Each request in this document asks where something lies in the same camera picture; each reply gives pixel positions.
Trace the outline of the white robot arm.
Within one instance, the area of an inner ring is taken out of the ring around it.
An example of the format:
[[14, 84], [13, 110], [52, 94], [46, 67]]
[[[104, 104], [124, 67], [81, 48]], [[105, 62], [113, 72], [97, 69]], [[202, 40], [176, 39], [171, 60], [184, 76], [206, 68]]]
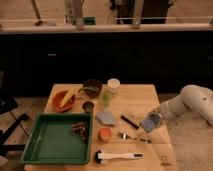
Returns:
[[177, 96], [163, 101], [145, 120], [151, 128], [157, 128], [164, 122], [175, 121], [192, 111], [213, 126], [213, 90], [198, 85], [184, 86]]

